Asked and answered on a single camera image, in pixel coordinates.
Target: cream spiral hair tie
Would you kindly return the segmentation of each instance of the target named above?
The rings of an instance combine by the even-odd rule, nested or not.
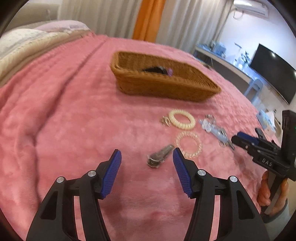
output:
[[[183,116],[187,117],[190,120],[190,124],[185,124],[185,123],[181,123],[181,122],[177,121],[175,116],[174,116],[176,114],[180,114],[180,115],[183,115]],[[168,114],[168,117],[169,117],[171,123],[174,126],[180,128],[182,130],[191,130],[191,129],[193,129],[195,127],[195,119],[194,119],[194,117],[189,112],[187,112],[185,110],[177,110],[177,109],[172,110]]]

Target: pink blanket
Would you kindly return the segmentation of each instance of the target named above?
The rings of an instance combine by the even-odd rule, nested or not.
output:
[[[212,78],[222,93],[204,103],[125,95],[116,89],[109,67],[118,50],[187,62]],[[194,200],[183,193],[171,156],[159,169],[146,164],[147,155],[174,144],[181,132],[163,127],[161,117],[175,108],[189,111],[196,120],[212,114],[229,136],[238,131],[255,135],[254,128],[260,127],[252,104],[188,53],[92,34],[52,50],[17,73],[0,90],[0,108],[0,208],[23,239],[57,177],[81,177],[117,148],[122,165],[111,194],[100,201],[111,239],[183,240]],[[242,149],[220,147],[199,124],[193,131],[203,144],[194,159],[197,166],[216,177],[237,176],[259,208],[256,196],[264,169]],[[78,205],[76,214],[83,239]],[[219,208],[212,240],[218,218]]]

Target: hand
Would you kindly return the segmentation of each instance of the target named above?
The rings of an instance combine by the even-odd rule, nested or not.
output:
[[[257,197],[257,202],[262,207],[270,205],[270,199],[269,199],[270,190],[267,184],[267,179],[268,179],[268,171],[266,171],[262,176],[261,188],[259,189],[258,197]],[[269,216],[272,217],[276,215],[278,212],[280,212],[284,208],[286,204],[286,199],[288,197],[288,193],[289,193],[289,184],[288,184],[288,179],[286,178],[281,183],[281,195],[279,196]]]

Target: beige blanket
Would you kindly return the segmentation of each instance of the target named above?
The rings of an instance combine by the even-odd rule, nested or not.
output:
[[[14,74],[37,57],[61,44],[82,38],[89,32],[78,30],[70,34],[62,32],[49,33],[45,37],[24,42],[20,47],[0,60],[0,87],[4,86]]]

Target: white curtain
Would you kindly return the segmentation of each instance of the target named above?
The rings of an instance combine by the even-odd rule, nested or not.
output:
[[[192,53],[196,44],[219,39],[232,5],[233,0],[167,0],[156,42]]]
[[[96,34],[131,38],[142,0],[63,0],[61,20],[85,23]]]

